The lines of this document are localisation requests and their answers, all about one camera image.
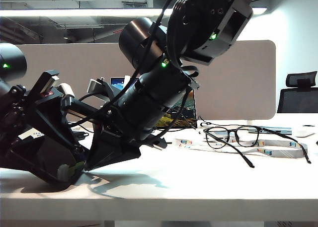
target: office chair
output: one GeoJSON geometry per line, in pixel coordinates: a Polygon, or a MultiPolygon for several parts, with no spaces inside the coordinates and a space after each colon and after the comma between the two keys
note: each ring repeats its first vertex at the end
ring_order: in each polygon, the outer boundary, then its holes
{"type": "Polygon", "coordinates": [[[317,71],[308,73],[288,74],[286,86],[282,89],[277,113],[318,113],[317,71]]]}

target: desk divider panel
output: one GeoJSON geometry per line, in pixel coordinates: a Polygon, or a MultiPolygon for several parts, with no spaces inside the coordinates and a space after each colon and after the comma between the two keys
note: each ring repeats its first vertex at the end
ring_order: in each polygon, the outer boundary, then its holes
{"type": "MultiPolygon", "coordinates": [[[[116,43],[19,45],[27,59],[25,77],[11,81],[30,89],[43,71],[58,70],[77,98],[89,79],[131,75],[134,68],[116,43]]],[[[275,114],[276,60],[271,41],[237,41],[207,67],[197,65],[197,114],[204,119],[269,119],[275,114]]],[[[98,99],[87,103],[97,107],[98,99]]]]}

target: mouse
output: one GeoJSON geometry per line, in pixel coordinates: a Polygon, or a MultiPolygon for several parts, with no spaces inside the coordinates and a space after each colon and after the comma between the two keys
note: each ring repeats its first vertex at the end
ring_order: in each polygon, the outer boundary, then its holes
{"type": "Polygon", "coordinates": [[[313,125],[303,125],[300,127],[294,127],[292,132],[294,136],[303,138],[316,133],[316,128],[313,125]]]}

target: laptop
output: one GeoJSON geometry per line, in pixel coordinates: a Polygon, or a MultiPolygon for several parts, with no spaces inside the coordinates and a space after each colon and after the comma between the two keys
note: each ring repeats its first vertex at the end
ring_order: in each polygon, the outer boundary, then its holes
{"type": "MultiPolygon", "coordinates": [[[[110,84],[120,90],[128,83],[130,77],[112,77],[110,78],[110,84]]],[[[159,120],[156,127],[158,129],[166,128],[175,118],[180,106],[182,104],[182,99],[180,99],[168,112],[159,120]]],[[[185,102],[183,111],[179,119],[176,120],[172,128],[183,129],[191,128],[191,126],[197,128],[197,114],[195,108],[194,92],[191,91],[188,95],[187,101],[185,102]]]]}

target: eyeglass lens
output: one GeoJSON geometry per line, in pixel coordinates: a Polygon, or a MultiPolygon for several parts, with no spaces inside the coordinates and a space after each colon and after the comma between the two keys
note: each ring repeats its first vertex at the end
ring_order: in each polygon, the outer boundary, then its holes
{"type": "Polygon", "coordinates": [[[258,130],[253,126],[242,126],[237,129],[237,142],[243,147],[253,146],[258,139],[258,130]]]}
{"type": "MultiPolygon", "coordinates": [[[[228,142],[229,141],[229,133],[228,133],[228,130],[226,128],[223,128],[223,127],[214,127],[214,128],[211,128],[209,130],[209,133],[225,142],[228,142]]],[[[209,145],[213,148],[222,148],[225,146],[225,144],[223,143],[209,143],[209,145]]]]}
{"type": "MultiPolygon", "coordinates": [[[[253,126],[242,126],[236,130],[227,130],[223,127],[214,127],[209,130],[209,133],[216,136],[219,139],[222,139],[225,142],[228,142],[230,138],[236,140],[240,146],[250,147],[253,146],[258,139],[258,130],[253,126]]],[[[225,144],[219,144],[219,148],[224,147],[225,144]]]]}

